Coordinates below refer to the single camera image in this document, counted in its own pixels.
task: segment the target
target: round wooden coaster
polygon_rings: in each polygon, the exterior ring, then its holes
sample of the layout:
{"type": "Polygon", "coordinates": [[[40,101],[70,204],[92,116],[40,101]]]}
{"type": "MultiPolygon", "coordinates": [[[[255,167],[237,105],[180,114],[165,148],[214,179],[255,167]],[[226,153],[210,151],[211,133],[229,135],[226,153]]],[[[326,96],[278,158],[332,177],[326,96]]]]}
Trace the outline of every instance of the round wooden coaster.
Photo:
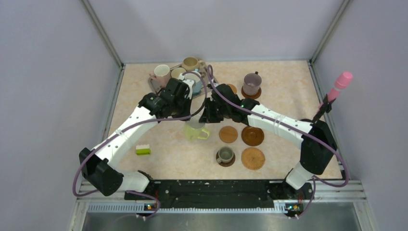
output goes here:
{"type": "Polygon", "coordinates": [[[247,148],[241,155],[242,164],[250,170],[258,170],[265,163],[265,155],[257,148],[247,148]]]}
{"type": "Polygon", "coordinates": [[[217,163],[217,164],[219,164],[219,165],[221,165],[221,166],[223,166],[223,167],[229,167],[229,166],[231,166],[232,164],[234,164],[234,162],[235,162],[235,155],[234,155],[234,157],[232,158],[232,160],[229,161],[228,163],[221,162],[221,163],[217,163]]]}
{"type": "Polygon", "coordinates": [[[255,95],[247,95],[247,94],[245,94],[245,92],[243,92],[243,87],[241,88],[241,94],[242,94],[245,98],[250,98],[250,99],[256,100],[256,99],[259,98],[259,96],[261,96],[261,93],[262,93],[262,89],[259,88],[257,94],[255,94],[255,95]]]}
{"type": "Polygon", "coordinates": [[[260,128],[247,126],[242,130],[241,138],[249,146],[258,146],[264,141],[264,132],[260,128]]]}
{"type": "Polygon", "coordinates": [[[234,127],[225,126],[219,131],[219,138],[224,143],[232,143],[237,140],[238,132],[234,127]]]}
{"type": "Polygon", "coordinates": [[[227,84],[230,88],[231,88],[231,90],[232,90],[232,92],[234,93],[234,94],[236,94],[237,93],[237,88],[234,86],[234,85],[232,85],[232,84],[227,84]]]}

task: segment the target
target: speckled surface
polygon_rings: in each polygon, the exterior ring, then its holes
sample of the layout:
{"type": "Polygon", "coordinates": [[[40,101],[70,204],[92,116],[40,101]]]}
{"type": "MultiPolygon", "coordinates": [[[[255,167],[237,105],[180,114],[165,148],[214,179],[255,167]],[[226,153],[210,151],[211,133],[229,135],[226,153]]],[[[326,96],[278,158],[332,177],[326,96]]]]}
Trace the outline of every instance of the speckled surface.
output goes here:
{"type": "MultiPolygon", "coordinates": [[[[243,77],[258,71],[262,77],[262,95],[257,99],[266,107],[292,118],[312,118],[319,105],[306,61],[268,62],[207,62],[212,64],[214,75],[220,83],[237,87],[242,98],[243,77]]],[[[147,78],[157,64],[127,64],[111,124],[110,134],[131,114],[141,98],[151,92],[147,78]]],[[[194,112],[204,96],[193,100],[194,112]]],[[[300,150],[290,142],[265,132],[264,142],[257,146],[266,157],[265,165],[256,171],[245,168],[241,153],[248,146],[241,139],[244,124],[224,120],[207,124],[211,135],[207,140],[187,141],[183,135],[183,122],[162,122],[146,132],[137,144],[149,144],[151,155],[137,156],[135,145],[128,151],[119,168],[142,170],[155,179],[283,179],[300,158],[300,150]],[[238,130],[238,139],[226,144],[218,136],[224,126],[238,130]],[[216,163],[215,155],[223,146],[231,147],[237,157],[230,167],[216,163]]],[[[321,175],[326,179],[341,178],[335,158],[321,175]]]]}

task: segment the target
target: pink marker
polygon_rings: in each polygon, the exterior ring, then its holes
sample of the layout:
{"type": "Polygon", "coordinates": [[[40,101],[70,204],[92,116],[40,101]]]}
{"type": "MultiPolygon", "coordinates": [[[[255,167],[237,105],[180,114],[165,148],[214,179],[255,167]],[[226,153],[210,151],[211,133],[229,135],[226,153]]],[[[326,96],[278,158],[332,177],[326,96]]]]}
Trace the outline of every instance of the pink marker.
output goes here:
{"type": "Polygon", "coordinates": [[[353,74],[350,72],[343,72],[334,82],[334,87],[327,94],[327,100],[329,102],[335,100],[339,96],[340,92],[345,89],[353,79],[353,74]]]}

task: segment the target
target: sponge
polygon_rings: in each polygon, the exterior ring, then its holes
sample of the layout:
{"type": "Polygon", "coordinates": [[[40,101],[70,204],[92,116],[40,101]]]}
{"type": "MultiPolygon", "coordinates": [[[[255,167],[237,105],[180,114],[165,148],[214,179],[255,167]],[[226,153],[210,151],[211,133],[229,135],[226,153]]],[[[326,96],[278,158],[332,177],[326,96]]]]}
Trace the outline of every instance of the sponge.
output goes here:
{"type": "Polygon", "coordinates": [[[136,145],[136,155],[150,155],[150,145],[136,145]]]}

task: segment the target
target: blue mug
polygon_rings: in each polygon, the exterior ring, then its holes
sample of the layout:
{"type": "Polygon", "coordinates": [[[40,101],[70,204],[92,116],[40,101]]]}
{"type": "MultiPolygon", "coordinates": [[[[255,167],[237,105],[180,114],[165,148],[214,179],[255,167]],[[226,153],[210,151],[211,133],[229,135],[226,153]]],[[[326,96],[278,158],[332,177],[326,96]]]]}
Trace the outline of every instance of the blue mug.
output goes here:
{"type": "Polygon", "coordinates": [[[193,85],[193,88],[192,88],[192,94],[195,95],[195,94],[200,93],[201,88],[203,87],[203,83],[201,82],[200,78],[198,78],[198,76],[196,76],[193,73],[187,73],[184,76],[185,76],[185,78],[192,79],[195,82],[195,84],[193,85]]]}

